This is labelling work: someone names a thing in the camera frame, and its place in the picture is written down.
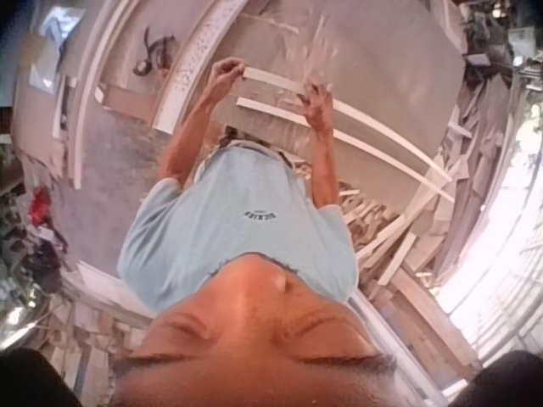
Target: concrete floor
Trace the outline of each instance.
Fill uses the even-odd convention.
[[[92,101],[86,126],[82,189],[66,180],[52,190],[54,223],[78,260],[112,275],[126,232],[156,182],[157,157],[169,136]]]

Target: hand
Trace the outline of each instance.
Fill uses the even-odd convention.
[[[211,68],[204,97],[214,104],[219,103],[230,93],[234,83],[244,72],[245,63],[241,59],[227,58],[216,62]]]
[[[332,111],[333,97],[325,85],[317,85],[307,81],[304,85],[305,95],[298,95],[304,105],[304,116],[307,123],[315,130],[317,136],[333,135]]]

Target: black object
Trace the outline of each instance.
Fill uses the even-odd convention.
[[[136,67],[132,70],[134,75],[137,76],[147,76],[149,72],[151,72],[153,69],[153,56],[155,59],[154,63],[158,70],[168,70],[171,67],[172,61],[170,54],[168,54],[168,44],[175,41],[176,38],[174,36],[164,36],[149,45],[149,32],[150,29],[147,27],[143,34],[143,43],[145,44],[145,50],[147,51],[147,58],[137,61]]]
[[[524,351],[501,356],[481,371],[450,407],[541,407],[543,359]]]
[[[22,265],[45,293],[54,294],[62,288],[60,258],[50,242],[42,241],[36,252],[25,257]]]
[[[0,353],[0,383],[6,406],[81,407],[56,370],[35,350]]]

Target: white molding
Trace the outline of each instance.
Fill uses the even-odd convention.
[[[277,86],[294,93],[305,92],[304,87],[300,85],[299,83],[296,83],[294,81],[291,81],[289,79],[283,78],[278,75],[274,75],[270,72],[265,72],[264,70],[257,70],[255,68],[247,67],[245,69],[244,77],[253,81],[260,81],[260,82],[267,83],[269,85]],[[445,179],[447,179],[448,181],[452,181],[449,175],[442,168],[436,165],[435,162],[428,155],[426,155],[423,151],[417,148],[417,146],[407,141],[404,137],[402,137],[400,134],[390,129],[383,123],[375,120],[373,117],[370,117],[367,114],[362,113],[360,110],[357,110],[337,99],[333,100],[333,108],[334,110],[342,114],[345,114],[346,116],[349,116],[350,118],[354,120],[360,121],[364,125],[367,125],[368,127],[371,127],[374,130],[380,132],[385,137],[401,145],[407,151],[412,153],[415,157],[422,160],[424,164],[427,164],[434,170],[438,171],[439,174],[442,175]]]
[[[292,112],[288,112],[287,110],[283,110],[283,109],[280,109],[280,108],[275,108],[275,107],[270,106],[268,104],[263,104],[263,103],[260,103],[260,102],[256,102],[255,100],[250,100],[250,99],[246,99],[246,98],[239,98],[238,102],[237,102],[237,106],[241,106],[241,107],[247,108],[247,109],[253,109],[253,110],[256,110],[256,111],[262,112],[262,113],[271,114],[273,116],[280,117],[282,119],[292,121],[292,122],[297,123],[299,125],[304,125],[306,127],[309,127],[309,125],[307,124],[307,121],[305,120],[305,118],[303,116],[300,116],[299,114],[294,114]],[[396,169],[404,172],[405,174],[407,174],[411,178],[413,178],[413,179],[419,181],[420,183],[422,183],[423,185],[429,187],[430,189],[432,189],[433,191],[435,191],[436,193],[438,193],[439,195],[441,195],[445,199],[447,199],[447,200],[449,200],[451,202],[455,201],[453,197],[451,197],[448,193],[442,191],[441,188],[435,186],[428,179],[421,176],[420,174],[418,174],[416,171],[412,170],[411,168],[407,167],[405,164],[402,164],[397,159],[393,159],[392,157],[390,157],[389,155],[383,153],[382,151],[377,150],[375,147],[372,147],[369,144],[366,144],[366,143],[354,138],[353,136],[349,136],[348,134],[345,134],[342,131],[334,130],[333,131],[333,136],[335,138],[337,138],[338,140],[342,141],[342,142],[346,142],[347,144],[350,144],[353,147],[359,148],[360,150],[365,151],[368,154],[371,154],[373,157],[376,157],[377,159],[380,159],[380,160],[384,161],[385,163],[392,165],[393,167],[395,167]]]
[[[177,121],[187,111],[190,98],[206,65],[247,1],[215,0],[199,22],[165,85],[153,120],[154,129],[173,134]]]

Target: lumber pile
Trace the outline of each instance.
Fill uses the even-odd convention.
[[[107,405],[114,362],[142,343],[146,326],[129,325],[104,310],[53,296],[47,336],[35,346],[84,407]]]
[[[360,288],[396,330],[439,386],[470,379],[476,352],[434,295],[462,261],[462,253],[488,224],[510,166],[525,96],[517,77],[500,75],[464,86],[434,162],[453,178],[426,177],[455,202],[421,186],[406,212],[357,248]]]

